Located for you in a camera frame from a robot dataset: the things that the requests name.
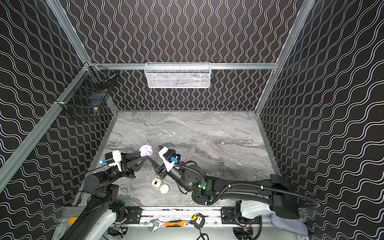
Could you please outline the purple earbud charging case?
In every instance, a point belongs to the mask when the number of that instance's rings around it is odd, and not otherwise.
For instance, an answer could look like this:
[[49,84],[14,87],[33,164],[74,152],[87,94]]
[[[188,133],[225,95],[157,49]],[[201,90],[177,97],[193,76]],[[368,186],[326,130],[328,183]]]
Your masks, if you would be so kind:
[[143,145],[140,147],[140,156],[141,157],[151,157],[153,155],[153,148],[150,145]]

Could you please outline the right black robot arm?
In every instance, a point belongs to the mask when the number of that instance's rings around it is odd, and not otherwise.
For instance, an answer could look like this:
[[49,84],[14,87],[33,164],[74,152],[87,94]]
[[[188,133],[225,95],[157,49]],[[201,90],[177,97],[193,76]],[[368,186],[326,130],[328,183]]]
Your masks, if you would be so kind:
[[181,160],[175,150],[160,146],[159,165],[149,152],[154,171],[161,178],[171,177],[183,194],[191,194],[194,203],[212,206],[219,200],[234,199],[241,203],[258,202],[267,206],[270,212],[289,220],[300,218],[299,209],[316,209],[321,206],[316,199],[298,194],[281,176],[271,174],[268,179],[259,181],[235,181],[208,176],[195,162]]

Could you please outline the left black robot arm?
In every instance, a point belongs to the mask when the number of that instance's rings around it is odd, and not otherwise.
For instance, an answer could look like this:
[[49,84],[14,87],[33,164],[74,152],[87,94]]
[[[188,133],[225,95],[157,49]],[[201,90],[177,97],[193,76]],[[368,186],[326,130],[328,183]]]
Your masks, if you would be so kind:
[[110,167],[85,178],[83,192],[90,197],[78,218],[59,237],[60,240],[99,240],[114,225],[140,223],[143,210],[126,207],[125,202],[118,199],[119,186],[115,181],[135,178],[135,172],[151,158],[140,153],[121,154],[121,157],[120,167]]

